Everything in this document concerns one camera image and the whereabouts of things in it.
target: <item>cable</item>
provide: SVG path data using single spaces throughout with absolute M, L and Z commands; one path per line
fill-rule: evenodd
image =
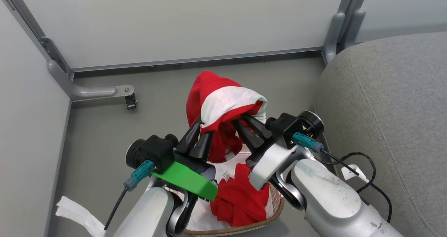
M 387 218 L 387 222 L 390 223 L 391 221 L 391 213 L 393 212 L 393 206 L 391 205 L 391 200 L 390 198 L 388 198 L 388 196 L 385 194 L 385 192 L 383 192 L 380 188 L 378 188 L 376 185 L 374 185 L 373 183 L 370 184 L 370 186 L 374 189 L 376 189 L 380 194 L 382 194 L 383 197 L 385 197 L 385 199 L 388 202 L 388 218 Z
M 342 164 L 342 162 L 343 161 L 345 161 L 346 159 L 348 159 L 349 157 L 351 157 L 351 156 L 354 156 L 354 155 L 361 155 L 361 156 L 364 156 L 365 158 L 367 158 L 368 160 L 369 160 L 369 162 L 370 162 L 370 164 L 371 164 L 371 167 L 372 167 L 372 177 L 371 177 L 371 180 L 367 183 L 367 184 L 365 184 L 364 186 L 362 186 L 361 188 L 359 188 L 356 192 L 357 193 L 360 193 L 361 191 L 363 191 L 365 188 L 367 188 L 368 186 L 371 186 L 372 188 L 374 188 L 374 189 L 376 189 L 385 199 L 386 199 L 386 201 L 388 202 L 388 218 L 387 218 L 387 222 L 388 223 L 390 223 L 390 221 L 391 221 L 391 215 L 392 215 L 392 213 L 393 213 L 393 206 L 392 206 L 392 204 L 391 204 L 391 200 L 390 200 L 390 198 L 385 194 L 385 192 L 383 192 L 380 188 L 378 188 L 376 185 L 374 185 L 372 182 L 374 181 L 374 179 L 375 179 L 375 175 L 376 175 L 376 173 L 377 173 L 377 170 L 376 170 L 376 168 L 375 168 L 375 164 L 374 164 L 374 162 L 372 161 L 372 159 L 370 158 L 370 156 L 368 156 L 368 155 L 366 155 L 366 154 L 364 154 L 364 153 L 361 153 L 361 152 L 356 152 L 356 153 L 349 153 L 349 154 L 347 154 L 347 155 L 345 155 L 345 156 L 343 156 L 341 159 L 340 159 L 340 162 L 321 162 L 322 164 L 330 164 L 330 165 L 335 165 L 335 164 Z
M 364 156 L 365 158 L 367 158 L 367 159 L 369 160 L 369 163 L 371 164 L 371 167 L 372 167 L 372 177 L 371 177 L 371 179 L 369 180 L 368 183 L 366 183 L 364 186 L 362 186 L 361 188 L 359 188 L 359 189 L 356 191 L 357 193 L 360 193 L 360 192 L 363 191 L 365 188 L 367 188 L 368 186 L 370 186 L 370 184 L 374 181 L 374 179 L 375 179 L 375 175 L 376 175 L 376 173 L 377 173 L 377 170 L 376 170 L 376 168 L 375 168 L 375 164 L 374 164 L 374 162 L 372 161 L 372 159 L 370 158 L 370 156 L 368 156 L 368 155 L 366 155 L 366 154 L 364 154 L 364 153 L 361 153 L 361 152 L 349 153 L 348 155 L 343 156 L 340 160 L 341 160 L 341 161 L 345 161 L 345 160 L 348 159 L 349 157 L 352 157 L 352 156 L 355 156 L 355 155 L 360 155 L 360 156 Z
M 107 223 L 105 223 L 104 230 L 107 230 L 107 228 L 110 225 L 110 222 L 112 221 L 113 216 L 115 215 L 116 210 L 118 209 L 119 204 L 121 203 L 121 200 L 123 200 L 124 195 L 126 194 L 127 190 L 129 190 L 129 187 L 125 187 L 121 195 L 119 196 L 118 201 L 115 204 L 115 207 L 113 207 L 112 213 L 109 216 L 109 219 L 107 220 Z
M 355 175 L 359 175 L 358 172 L 356 172 L 354 169 L 352 169 L 349 165 L 345 164 L 343 161 L 341 161 L 340 159 L 338 159 L 336 156 L 330 154 L 329 152 L 321 149 L 321 152 L 330 156 L 332 159 L 334 159 L 335 161 L 337 161 L 338 163 L 340 163 L 341 165 L 343 165 L 344 167 L 346 167 L 348 170 L 350 170 L 351 172 L 353 172 Z

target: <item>metal frame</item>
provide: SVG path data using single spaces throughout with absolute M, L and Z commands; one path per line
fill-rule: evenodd
M 324 42 L 323 55 L 326 65 L 338 52 L 353 46 L 366 15 L 361 9 L 364 0 L 342 0 L 338 12 L 332 17 Z
M 72 82 L 74 78 L 73 71 L 62 57 L 54 42 L 45 36 L 25 2 L 23 0 L 3 1 L 47 60 L 48 71 L 73 102 L 125 97 L 128 110 L 137 107 L 133 86 L 81 87 L 74 84 Z
M 246 57 L 257 57 L 266 56 L 274 54 L 291 54 L 305 51 L 319 51 L 322 50 L 322 55 L 324 62 L 328 64 L 337 54 L 337 52 L 342 51 L 355 44 L 357 34 L 359 33 L 360 26 L 366 15 L 366 11 L 361 9 L 364 0 L 341 0 L 340 6 L 337 13 L 332 17 L 328 33 L 323 47 L 312 47 L 312 48 L 302 48 L 302 49 L 292 49 L 284 51 L 269 51 L 261 53 L 249 53 L 249 54 L 232 54 L 224 56 L 212 56 L 203 58 L 192 58 L 192 59 L 179 59 L 179 60 L 167 60 L 167 61 L 157 61 L 157 62 L 138 62 L 134 64 L 118 64 L 118 65 L 104 65 L 95 67 L 83 67 L 70 69 L 64 58 L 61 56 L 60 52 L 57 50 L 53 42 L 51 42 L 50 47 L 45 47 L 45 52 L 48 53 L 46 58 L 49 56 L 51 59 L 55 60 L 61 69 L 68 74 L 69 78 L 72 79 L 73 73 L 75 72 L 87 72 L 87 71 L 97 71 L 105 69 L 117 69 L 124 67 L 144 67 L 144 66 L 156 66 L 156 65 L 166 65 L 166 64 L 183 64 L 188 62 L 202 62 L 202 61 L 214 61 L 214 60 L 225 60 L 225 59 L 236 59 L 236 58 L 246 58 Z M 32 13 L 29 11 L 27 5 L 23 0 L 6 0 L 6 3 L 12 8 L 13 11 L 17 11 L 23 21 L 27 24 L 29 29 L 32 31 L 35 37 L 37 37 L 42 43 L 46 45 L 49 38 L 45 36 L 45 33 L 38 25 Z

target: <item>gray cushion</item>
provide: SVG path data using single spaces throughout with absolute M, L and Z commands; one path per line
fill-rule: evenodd
M 371 41 L 324 70 L 314 102 L 330 152 L 362 151 L 404 236 L 447 236 L 447 32 Z M 370 164 L 356 163 L 371 177 Z M 361 183 L 353 183 L 358 188 Z M 387 218 L 374 189 L 361 196 Z

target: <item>green bracket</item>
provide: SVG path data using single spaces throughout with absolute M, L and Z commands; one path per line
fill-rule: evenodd
M 173 162 L 162 175 L 152 175 L 210 201 L 216 198 L 217 187 L 211 181 L 179 162 Z

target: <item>white tape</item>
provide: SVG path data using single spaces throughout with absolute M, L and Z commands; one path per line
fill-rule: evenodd
M 80 204 L 62 196 L 56 206 L 58 206 L 56 216 L 68 218 L 83 225 L 93 237 L 105 236 L 104 225 Z
M 349 164 L 349 167 L 351 167 L 352 169 L 354 169 L 356 172 L 359 173 L 359 178 L 361 180 L 363 180 L 364 182 L 368 183 L 369 180 L 366 178 L 366 176 L 364 175 L 364 173 L 362 172 L 362 170 L 356 165 L 356 164 Z M 342 173 L 343 173 L 343 177 L 345 178 L 345 180 L 348 180 L 352 177 L 356 177 L 357 175 L 353 172 L 351 172 L 350 170 L 348 170 L 348 168 L 343 167 L 342 168 Z

